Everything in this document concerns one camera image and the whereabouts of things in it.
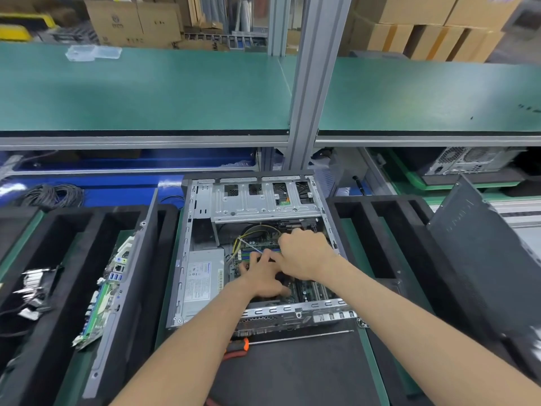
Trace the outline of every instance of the power supply label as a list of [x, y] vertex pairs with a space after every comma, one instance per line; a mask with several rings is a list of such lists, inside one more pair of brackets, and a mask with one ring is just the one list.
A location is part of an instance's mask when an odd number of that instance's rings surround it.
[[210, 299], [210, 262], [197, 262], [188, 266], [184, 302]]

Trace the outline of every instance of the hand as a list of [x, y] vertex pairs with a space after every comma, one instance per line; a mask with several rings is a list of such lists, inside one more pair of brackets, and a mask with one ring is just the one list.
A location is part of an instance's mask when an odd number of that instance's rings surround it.
[[321, 232], [295, 228], [290, 234], [283, 234], [278, 244], [282, 253], [273, 252], [270, 257], [283, 273], [302, 280], [322, 282], [325, 272], [338, 258]]
[[291, 291], [288, 287], [283, 286], [279, 280], [274, 279], [276, 274], [280, 272], [280, 266], [276, 262], [269, 262], [271, 250], [265, 249], [263, 255], [259, 252], [250, 253], [250, 269], [246, 269], [244, 262], [239, 264], [240, 280], [248, 284], [250, 292], [254, 296], [262, 298], [271, 298], [273, 296], [282, 295], [289, 296]]

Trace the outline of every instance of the forearm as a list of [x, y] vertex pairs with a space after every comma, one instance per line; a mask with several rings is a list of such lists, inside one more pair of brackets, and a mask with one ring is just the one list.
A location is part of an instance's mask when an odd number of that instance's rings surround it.
[[355, 309], [437, 405], [539, 404], [541, 389], [445, 322], [343, 258], [321, 283]]
[[201, 406], [252, 297], [242, 278], [227, 284], [160, 346], [112, 405]]

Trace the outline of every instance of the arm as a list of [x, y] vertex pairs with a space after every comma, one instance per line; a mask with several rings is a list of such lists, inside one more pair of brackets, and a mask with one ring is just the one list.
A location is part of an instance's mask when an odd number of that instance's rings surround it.
[[193, 319], [180, 327], [133, 376], [112, 406], [201, 406], [207, 398], [240, 316], [258, 295], [289, 294], [274, 279], [279, 267], [270, 250], [250, 254], [250, 270], [240, 264], [240, 278], [227, 283]]
[[325, 236], [294, 230], [271, 257], [283, 272], [329, 287], [355, 309], [437, 405], [538, 405], [541, 388], [455, 328], [336, 255]]

